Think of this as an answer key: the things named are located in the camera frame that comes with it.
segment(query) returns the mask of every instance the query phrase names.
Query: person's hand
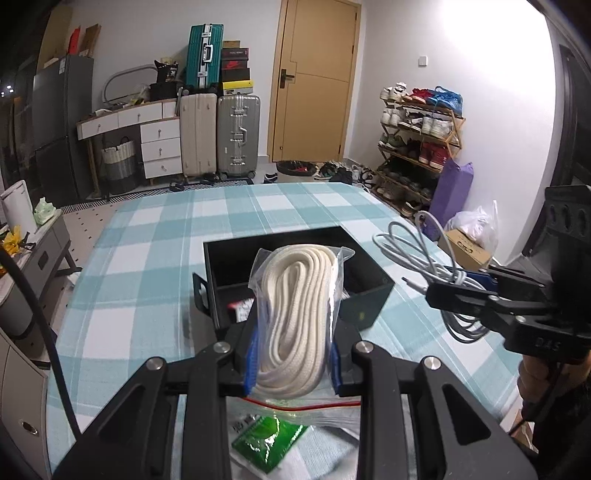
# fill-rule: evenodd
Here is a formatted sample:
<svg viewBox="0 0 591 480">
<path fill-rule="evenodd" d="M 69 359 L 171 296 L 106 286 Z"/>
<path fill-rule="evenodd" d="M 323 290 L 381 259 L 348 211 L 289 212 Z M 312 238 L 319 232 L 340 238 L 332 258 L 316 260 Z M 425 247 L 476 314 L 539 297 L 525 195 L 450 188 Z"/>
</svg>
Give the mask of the person's hand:
<svg viewBox="0 0 591 480">
<path fill-rule="evenodd" d="M 517 381 L 521 398 L 533 403 L 539 402 L 550 386 L 549 372 L 548 365 L 543 360 L 524 355 L 523 361 L 519 364 L 519 380 Z M 564 395 L 585 382 L 589 372 L 591 372 L 591 352 L 581 365 L 565 365 L 562 374 L 568 376 L 568 380 L 558 391 L 558 396 Z"/>
</svg>

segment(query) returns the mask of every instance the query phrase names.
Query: silver suitcase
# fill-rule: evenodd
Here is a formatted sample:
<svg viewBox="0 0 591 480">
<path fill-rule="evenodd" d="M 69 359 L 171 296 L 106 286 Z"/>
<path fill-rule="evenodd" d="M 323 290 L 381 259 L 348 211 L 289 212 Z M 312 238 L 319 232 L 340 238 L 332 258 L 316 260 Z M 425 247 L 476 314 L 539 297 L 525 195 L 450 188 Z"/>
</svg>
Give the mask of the silver suitcase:
<svg viewBox="0 0 591 480">
<path fill-rule="evenodd" d="M 215 93 L 180 98 L 181 157 L 183 175 L 200 177 L 216 171 Z"/>
<path fill-rule="evenodd" d="M 217 101 L 217 170 L 220 178 L 254 178 L 258 159 L 261 99 L 227 95 Z"/>
</svg>

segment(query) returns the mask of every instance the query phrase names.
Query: teal suitcase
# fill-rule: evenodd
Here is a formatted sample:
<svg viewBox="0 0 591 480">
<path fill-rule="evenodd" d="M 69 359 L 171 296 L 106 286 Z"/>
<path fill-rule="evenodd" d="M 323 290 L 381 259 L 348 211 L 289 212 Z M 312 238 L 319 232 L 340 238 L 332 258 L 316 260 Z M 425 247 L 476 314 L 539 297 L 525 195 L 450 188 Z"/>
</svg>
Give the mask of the teal suitcase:
<svg viewBox="0 0 591 480">
<path fill-rule="evenodd" d="M 219 83 L 222 40 L 223 25 L 207 23 L 191 27 L 187 52 L 188 85 L 206 89 Z"/>
</svg>

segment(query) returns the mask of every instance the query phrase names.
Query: door frame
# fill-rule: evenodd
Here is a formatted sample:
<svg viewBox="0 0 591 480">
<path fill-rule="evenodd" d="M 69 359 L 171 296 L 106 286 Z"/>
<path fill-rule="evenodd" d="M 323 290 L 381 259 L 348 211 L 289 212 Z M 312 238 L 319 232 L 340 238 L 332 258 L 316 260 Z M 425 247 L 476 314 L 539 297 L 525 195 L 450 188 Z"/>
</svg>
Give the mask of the door frame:
<svg viewBox="0 0 591 480">
<path fill-rule="evenodd" d="M 279 94 L 279 76 L 281 70 L 281 51 L 283 50 L 283 37 L 285 35 L 285 18 L 287 16 L 287 2 L 290 0 L 281 0 L 281 11 L 279 14 L 279 26 L 277 28 L 277 40 L 275 42 L 275 60 L 273 62 L 273 79 L 271 83 L 271 104 L 269 107 L 269 127 L 267 136 L 267 155 L 269 161 L 277 161 L 273 159 L 273 143 L 275 141 L 275 114 L 277 113 L 277 96 Z M 335 0 L 342 4 L 351 5 L 356 8 L 356 22 L 355 22 L 355 43 L 353 45 L 353 64 L 351 68 L 351 76 L 349 78 L 349 94 L 347 97 L 347 107 L 345 109 L 345 121 L 343 124 L 343 133 L 341 135 L 341 149 L 337 160 L 343 160 L 345 153 L 345 141 L 347 139 L 347 129 L 349 127 L 349 114 L 351 112 L 351 100 L 353 98 L 353 83 L 355 81 L 355 70 L 357 68 L 357 56 L 359 48 L 359 31 L 361 29 L 361 4 L 352 2 L 350 0 Z"/>
</svg>

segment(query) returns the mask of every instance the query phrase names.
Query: refrigerator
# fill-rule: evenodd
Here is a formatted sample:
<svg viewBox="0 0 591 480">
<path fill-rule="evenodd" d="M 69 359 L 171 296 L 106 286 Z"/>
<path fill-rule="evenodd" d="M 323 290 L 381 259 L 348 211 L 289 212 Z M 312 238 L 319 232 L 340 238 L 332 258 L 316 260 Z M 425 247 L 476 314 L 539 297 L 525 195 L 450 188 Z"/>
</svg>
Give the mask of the refrigerator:
<svg viewBox="0 0 591 480">
<path fill-rule="evenodd" d="M 63 207 L 84 201 L 94 188 L 86 143 L 76 123 L 92 113 L 94 60 L 67 55 L 33 80 L 33 141 L 46 201 Z"/>
</svg>

